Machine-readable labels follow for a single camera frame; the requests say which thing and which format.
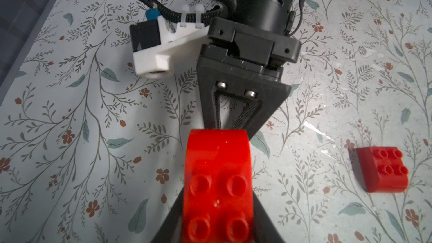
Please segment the red lego brick rounded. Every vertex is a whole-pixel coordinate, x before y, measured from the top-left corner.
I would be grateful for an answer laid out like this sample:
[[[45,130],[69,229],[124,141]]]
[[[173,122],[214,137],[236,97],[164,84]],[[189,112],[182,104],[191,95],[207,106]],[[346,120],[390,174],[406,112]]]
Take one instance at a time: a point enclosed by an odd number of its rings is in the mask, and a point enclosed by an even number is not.
[[[363,147],[357,156],[369,193],[400,193],[408,188],[409,170],[397,147]]]

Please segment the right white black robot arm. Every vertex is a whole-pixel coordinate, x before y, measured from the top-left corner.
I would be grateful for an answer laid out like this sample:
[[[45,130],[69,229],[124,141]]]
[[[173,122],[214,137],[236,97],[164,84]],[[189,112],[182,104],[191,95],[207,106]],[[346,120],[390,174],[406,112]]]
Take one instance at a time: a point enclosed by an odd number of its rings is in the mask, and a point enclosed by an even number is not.
[[[293,0],[236,0],[229,19],[215,18],[197,62],[201,109],[206,129],[220,129],[222,96],[245,104],[232,125],[253,137],[289,97],[283,65],[298,60]],[[299,0],[303,7],[305,0]]]

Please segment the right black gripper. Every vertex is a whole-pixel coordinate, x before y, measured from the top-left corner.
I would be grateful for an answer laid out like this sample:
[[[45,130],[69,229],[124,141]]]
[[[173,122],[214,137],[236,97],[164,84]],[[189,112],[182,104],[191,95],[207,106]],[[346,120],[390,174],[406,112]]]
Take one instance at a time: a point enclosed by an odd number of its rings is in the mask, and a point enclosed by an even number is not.
[[[302,43],[222,18],[211,21],[207,37],[196,68],[204,128],[243,129],[253,138],[289,97],[291,87],[274,78],[297,62]],[[242,105],[226,125],[221,99]]]

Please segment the red lego brick long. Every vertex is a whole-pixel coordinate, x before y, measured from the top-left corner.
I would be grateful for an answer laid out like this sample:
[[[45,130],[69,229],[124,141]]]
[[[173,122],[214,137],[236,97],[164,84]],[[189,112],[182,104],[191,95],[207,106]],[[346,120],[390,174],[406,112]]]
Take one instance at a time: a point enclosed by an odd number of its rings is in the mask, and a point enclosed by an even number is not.
[[[192,130],[184,172],[182,241],[252,242],[252,161],[246,131]]]

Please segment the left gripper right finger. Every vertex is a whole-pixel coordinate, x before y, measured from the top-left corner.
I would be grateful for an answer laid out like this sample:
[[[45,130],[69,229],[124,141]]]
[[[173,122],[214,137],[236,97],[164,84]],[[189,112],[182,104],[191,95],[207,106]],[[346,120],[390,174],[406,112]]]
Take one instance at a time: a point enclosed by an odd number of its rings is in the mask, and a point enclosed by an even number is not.
[[[255,243],[285,243],[256,194],[253,194],[253,214]]]

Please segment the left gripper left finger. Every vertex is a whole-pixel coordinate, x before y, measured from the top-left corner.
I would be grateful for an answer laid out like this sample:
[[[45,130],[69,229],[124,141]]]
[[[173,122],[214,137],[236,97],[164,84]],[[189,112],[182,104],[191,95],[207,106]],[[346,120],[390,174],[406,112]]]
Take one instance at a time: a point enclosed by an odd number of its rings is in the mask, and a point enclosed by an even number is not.
[[[183,194],[184,189],[179,193],[165,221],[151,240],[151,243],[182,242]]]

